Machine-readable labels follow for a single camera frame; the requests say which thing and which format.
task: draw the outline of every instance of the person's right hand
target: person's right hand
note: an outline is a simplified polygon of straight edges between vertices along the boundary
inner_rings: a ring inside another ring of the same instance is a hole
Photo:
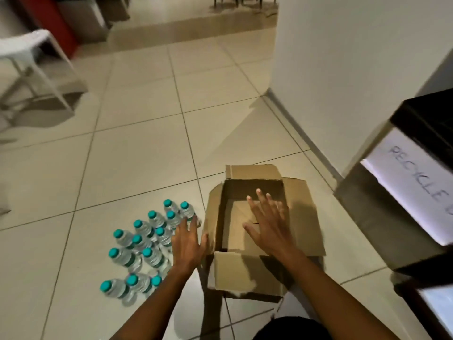
[[[259,188],[256,194],[263,212],[250,196],[247,196],[247,201],[258,221],[260,232],[258,233],[251,224],[244,223],[242,226],[258,247],[277,260],[283,261],[297,250],[285,221],[283,203],[275,202],[269,193],[264,196]]]

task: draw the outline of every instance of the hand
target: hand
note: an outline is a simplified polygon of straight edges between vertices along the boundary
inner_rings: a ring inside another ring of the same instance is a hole
[[[251,196],[247,196],[247,202],[258,221],[260,232],[258,233],[251,224],[244,223],[242,226],[258,247],[281,262],[291,256],[294,250],[297,251],[285,221],[286,210],[283,203],[275,202],[269,193],[264,196],[258,188],[256,194],[263,212]]]
[[[207,234],[203,234],[201,244],[198,244],[196,216],[190,222],[190,230],[187,230],[187,217],[184,217],[176,227],[172,247],[173,267],[190,276],[200,265],[207,251]]]

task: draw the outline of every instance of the person's right arm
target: person's right arm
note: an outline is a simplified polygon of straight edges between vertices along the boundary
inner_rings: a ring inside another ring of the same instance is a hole
[[[247,200],[260,232],[247,223],[245,230],[261,249],[286,267],[332,338],[397,340],[392,331],[297,249],[286,225],[282,204],[274,202],[270,194],[264,196],[259,189],[256,193],[263,211],[250,196]]]

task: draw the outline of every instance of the person's left hand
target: person's left hand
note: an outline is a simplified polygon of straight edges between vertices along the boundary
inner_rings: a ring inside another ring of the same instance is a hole
[[[207,234],[201,237],[201,244],[198,244],[197,217],[194,216],[187,229],[187,217],[176,227],[172,237],[173,267],[185,274],[192,274],[207,251]]]

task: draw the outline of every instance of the person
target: person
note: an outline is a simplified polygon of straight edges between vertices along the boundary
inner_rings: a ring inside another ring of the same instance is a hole
[[[275,202],[270,194],[264,195],[260,189],[256,193],[261,208],[250,196],[247,201],[260,231],[250,224],[243,227],[257,246],[280,261],[293,276],[320,323],[302,317],[276,318],[254,339],[397,340],[392,331],[296,247],[285,222],[287,211],[282,203]],[[184,284],[206,255],[207,240],[207,234],[203,234],[198,244],[196,220],[192,219],[188,230],[184,218],[173,236],[172,269],[111,340],[162,339]]]

